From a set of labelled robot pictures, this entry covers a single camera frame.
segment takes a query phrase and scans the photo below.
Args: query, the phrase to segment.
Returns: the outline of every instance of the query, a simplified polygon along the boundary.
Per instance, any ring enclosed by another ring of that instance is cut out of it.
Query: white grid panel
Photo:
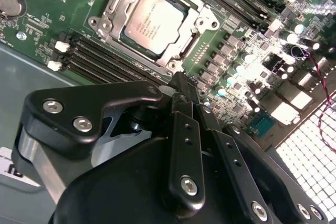
[[[336,148],[336,103],[323,116],[324,139]],[[322,106],[284,141],[277,152],[307,195],[324,211],[328,220],[336,218],[336,154],[321,141],[317,127]]]

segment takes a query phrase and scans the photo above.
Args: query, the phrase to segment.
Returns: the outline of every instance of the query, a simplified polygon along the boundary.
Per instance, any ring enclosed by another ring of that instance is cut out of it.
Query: capacitor
[[[227,74],[224,77],[224,80],[226,81],[227,84],[232,85],[236,82],[236,79],[231,75],[231,74]]]
[[[304,45],[310,49],[313,49],[313,50],[317,50],[320,48],[320,43],[316,42],[316,41],[313,41],[313,40],[310,40],[310,39],[302,39],[301,45]]]
[[[287,73],[293,73],[294,72],[294,67],[287,64],[287,63],[283,64],[282,68]]]
[[[0,17],[7,19],[19,18],[25,15],[27,4],[25,0],[0,0]]]
[[[236,63],[233,65],[233,69],[237,72],[237,74],[242,74],[245,72],[245,68],[242,64]]]
[[[290,30],[292,32],[294,32],[295,34],[302,34],[304,29],[304,25],[303,24],[293,24],[290,26]]]
[[[226,90],[223,86],[217,86],[216,92],[220,97],[224,97],[226,95]]]
[[[255,59],[255,56],[245,52],[241,55],[241,59],[246,63],[252,63]]]
[[[205,106],[207,106],[208,108],[210,108],[210,100],[209,100],[209,98],[204,98],[204,99],[202,100],[202,102],[203,102],[203,104],[204,104]]]
[[[254,94],[260,94],[261,89],[256,84],[254,84],[253,82],[250,83],[249,87],[250,87],[250,89],[252,89]]]
[[[255,101],[253,101],[253,100],[248,100],[247,103],[248,103],[248,105],[251,106],[251,108],[253,109],[253,111],[254,111],[255,113],[258,113],[258,112],[260,111],[260,108],[259,108],[259,106],[256,104]]]
[[[297,124],[298,122],[300,122],[300,120],[301,120],[301,117],[297,116],[296,118],[293,119],[292,123]]]
[[[299,36],[295,33],[285,32],[282,35],[282,39],[289,44],[296,44],[299,41]]]
[[[282,79],[282,80],[286,80],[288,78],[288,74],[285,73],[284,71],[282,71],[281,69],[278,70],[277,75]]]

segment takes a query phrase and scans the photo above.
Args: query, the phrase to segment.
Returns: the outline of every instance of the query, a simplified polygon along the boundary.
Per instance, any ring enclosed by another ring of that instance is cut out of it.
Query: label sticker
[[[40,185],[38,183],[31,180],[30,178],[27,178],[16,170],[11,160],[11,155],[11,149],[8,149],[6,147],[0,148],[0,174],[30,184],[32,186],[39,187]]]

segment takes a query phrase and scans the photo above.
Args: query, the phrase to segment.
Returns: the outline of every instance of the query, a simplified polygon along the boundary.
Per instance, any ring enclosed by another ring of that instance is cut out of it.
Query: gray metal panel
[[[70,81],[0,44],[0,147],[13,148],[24,98],[37,89],[66,87]],[[46,224],[55,205],[43,187],[0,174],[0,223]]]

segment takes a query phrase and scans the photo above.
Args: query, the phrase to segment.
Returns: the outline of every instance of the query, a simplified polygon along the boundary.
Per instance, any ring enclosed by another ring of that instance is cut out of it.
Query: cable
[[[293,49],[294,47],[292,47],[291,49],[291,54],[292,56],[294,57],[293,55]],[[327,140],[324,139],[323,137],[323,129],[322,129],[322,118],[324,116],[324,114],[327,112],[327,110],[331,107],[331,97],[329,95],[329,92],[328,92],[328,88],[327,88],[327,84],[325,83],[325,79],[323,78],[322,76],[322,72],[321,72],[321,69],[320,69],[320,66],[317,64],[316,60],[314,59],[314,57],[307,51],[304,51],[302,48],[298,47],[302,54],[306,57],[308,57],[308,59],[314,64],[315,68],[316,68],[316,72],[320,78],[320,81],[321,81],[321,84],[322,84],[322,88],[323,90],[325,91],[325,94],[326,94],[326,97],[327,97],[327,103],[325,105],[325,108],[323,109],[321,115],[319,116],[319,122],[318,122],[318,128],[319,128],[319,132],[320,132],[320,136],[321,136],[321,140],[322,142],[331,150],[333,151],[334,153],[336,153],[336,149],[333,148]]]

